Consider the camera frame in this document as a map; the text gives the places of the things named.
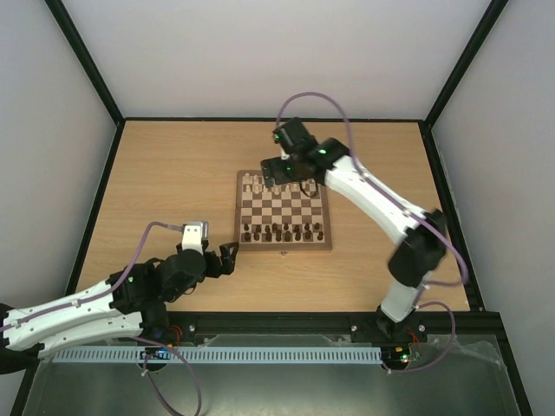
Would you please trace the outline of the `black enclosure frame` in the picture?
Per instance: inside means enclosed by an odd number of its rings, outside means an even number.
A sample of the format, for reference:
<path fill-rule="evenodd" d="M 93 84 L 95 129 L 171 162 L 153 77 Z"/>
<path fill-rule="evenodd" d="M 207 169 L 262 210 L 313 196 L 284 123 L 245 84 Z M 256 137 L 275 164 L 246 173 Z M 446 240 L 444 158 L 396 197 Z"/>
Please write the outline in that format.
<path fill-rule="evenodd" d="M 108 93 L 104 80 L 65 4 L 61 1 L 50 1 L 47 6 L 101 100 L 107 104 L 116 125 L 108 159 L 102 171 L 86 230 L 66 288 L 68 294 L 73 294 L 76 292 L 85 264 L 85 257 L 127 121 Z M 432 129 L 505 8 L 506 3 L 503 1 L 492 1 L 488 4 L 429 115 L 417 123 L 440 207 L 428 215 L 428 222 L 433 229 L 423 231 L 419 237 L 411 237 L 408 240 L 416 248 L 421 248 L 424 241 L 430 241 L 433 249 L 438 250 L 441 248 L 441 240 L 444 237 L 451 237 L 454 249 L 463 258 L 468 258 L 467 242 L 460 227 L 454 197 L 450 192 L 447 174 L 441 162 Z M 281 179 L 273 179 L 272 174 L 280 168 L 284 168 L 284 162 L 273 159 L 263 163 L 260 172 L 238 172 L 234 240 L 231 244 L 222 246 L 221 251 L 224 256 L 235 257 L 238 250 L 304 252 L 326 251 L 331 248 L 332 232 L 327 190 L 312 179 L 289 184 L 285 184 Z M 468 311 L 429 312 L 423 317 L 408 315 L 403 322 L 396 324 L 388 322 L 380 310 L 172 312 L 168 317 L 168 323 L 172 338 L 189 342 L 197 341 L 204 330 L 211 330 L 220 335 L 239 332 L 283 336 L 350 335 L 354 341 L 374 343 L 380 351 L 386 353 L 387 362 L 397 369 L 402 369 L 408 359 L 402 354 L 391 351 L 394 343 L 424 341 L 428 335 L 442 335 L 448 331 L 453 331 L 456 335 L 493 335 L 499 344 L 501 361 L 509 380 L 510 398 L 516 404 L 520 414 L 530 414 L 532 409 L 502 319 L 498 313 L 485 309 L 473 268 L 467 269 L 467 280 L 463 283 L 463 288 L 465 298 L 470 303 Z"/>

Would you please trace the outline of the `clear plastic sheet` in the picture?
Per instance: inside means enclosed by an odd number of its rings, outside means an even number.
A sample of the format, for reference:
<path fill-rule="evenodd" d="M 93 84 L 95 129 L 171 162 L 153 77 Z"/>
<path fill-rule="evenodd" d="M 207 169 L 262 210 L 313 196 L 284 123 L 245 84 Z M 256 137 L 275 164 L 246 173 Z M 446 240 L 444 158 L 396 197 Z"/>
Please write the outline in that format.
<path fill-rule="evenodd" d="M 428 335 L 427 347 L 434 348 L 435 356 L 450 347 L 448 354 L 472 357 L 483 361 L 498 370 L 506 370 L 499 343 L 494 335 Z"/>

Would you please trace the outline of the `wooden chess board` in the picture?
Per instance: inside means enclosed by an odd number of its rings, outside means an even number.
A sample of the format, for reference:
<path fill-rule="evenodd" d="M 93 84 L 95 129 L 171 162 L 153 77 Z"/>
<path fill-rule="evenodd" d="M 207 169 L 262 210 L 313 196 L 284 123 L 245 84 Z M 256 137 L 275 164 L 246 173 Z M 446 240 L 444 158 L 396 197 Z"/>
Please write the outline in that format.
<path fill-rule="evenodd" d="M 244 175 L 251 175 L 251 183 L 244 183 Z M 262 183 L 253 183 L 253 176 L 259 174 Z M 297 192 L 286 192 L 287 185 L 268 188 L 260 171 L 241 170 L 237 172 L 236 209 L 234 237 L 244 251 L 329 251 L 332 249 L 330 211 L 327 190 L 317 185 L 312 192 L 309 179 L 298 184 Z M 245 192 L 245 186 L 251 187 Z M 253 188 L 260 187 L 255 194 Z M 275 187 L 281 192 L 275 193 Z M 250 230 L 244 231 L 243 225 Z M 245 242 L 243 235 L 251 233 L 251 241 Z"/>

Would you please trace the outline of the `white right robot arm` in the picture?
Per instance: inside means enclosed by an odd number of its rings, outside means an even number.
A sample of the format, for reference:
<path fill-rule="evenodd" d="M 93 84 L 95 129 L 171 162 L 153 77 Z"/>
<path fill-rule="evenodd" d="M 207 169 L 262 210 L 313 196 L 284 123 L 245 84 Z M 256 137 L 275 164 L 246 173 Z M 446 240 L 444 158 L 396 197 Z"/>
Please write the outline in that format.
<path fill-rule="evenodd" d="M 235 238 L 249 251 L 330 250 L 327 193 L 336 192 L 379 225 L 395 246 L 393 277 L 375 326 L 386 339 L 408 330 L 424 281 L 446 255 L 446 219 L 400 197 L 365 169 L 341 141 L 318 141 L 298 118 L 273 131 L 279 156 L 240 170 L 236 182 Z"/>

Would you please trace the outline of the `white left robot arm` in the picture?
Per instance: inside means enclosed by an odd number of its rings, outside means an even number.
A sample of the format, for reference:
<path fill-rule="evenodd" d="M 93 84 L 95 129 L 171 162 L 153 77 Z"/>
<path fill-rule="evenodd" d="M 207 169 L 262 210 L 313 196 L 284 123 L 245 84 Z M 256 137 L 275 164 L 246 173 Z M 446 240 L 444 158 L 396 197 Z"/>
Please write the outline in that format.
<path fill-rule="evenodd" d="M 1 307 L 1 372 L 11 374 L 65 348 L 139 336 L 174 341 L 167 304 L 206 278 L 229 275 L 235 256 L 183 250 L 153 257 L 72 296 L 29 309 Z"/>

